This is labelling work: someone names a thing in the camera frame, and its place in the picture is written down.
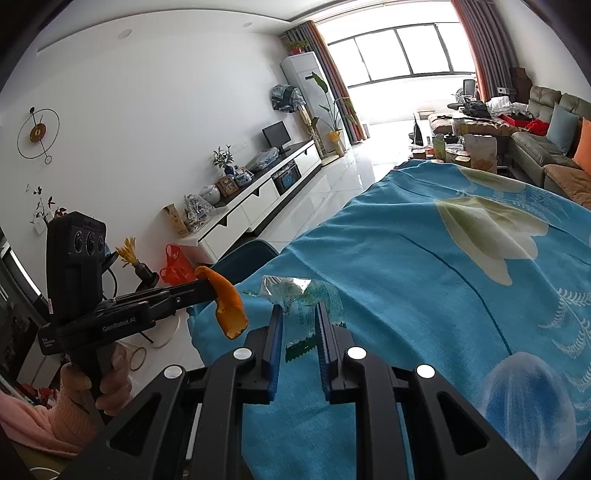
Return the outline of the pink sleeved left forearm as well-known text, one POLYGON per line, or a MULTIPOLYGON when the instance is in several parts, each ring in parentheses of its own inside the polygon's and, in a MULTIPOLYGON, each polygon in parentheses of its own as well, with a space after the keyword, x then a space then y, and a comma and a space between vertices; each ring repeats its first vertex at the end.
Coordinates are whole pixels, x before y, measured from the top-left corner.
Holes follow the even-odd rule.
POLYGON ((76 456, 96 435, 89 414, 61 393, 51 409, 1 393, 0 414, 10 440, 57 456, 76 456))

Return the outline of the person's left hand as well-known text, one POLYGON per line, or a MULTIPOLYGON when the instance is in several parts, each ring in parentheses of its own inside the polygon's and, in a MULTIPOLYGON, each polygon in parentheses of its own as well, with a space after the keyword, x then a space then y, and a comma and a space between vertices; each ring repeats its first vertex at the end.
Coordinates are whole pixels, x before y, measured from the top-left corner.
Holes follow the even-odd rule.
MULTIPOLYGON (((100 395, 95 401, 98 411, 114 417, 130 402, 132 385, 129 372, 128 351, 120 343, 115 343, 111 367, 101 379, 100 395)), ((61 367, 60 381, 60 392, 82 406, 82 394, 92 388, 91 380, 71 363, 67 363, 61 367)))

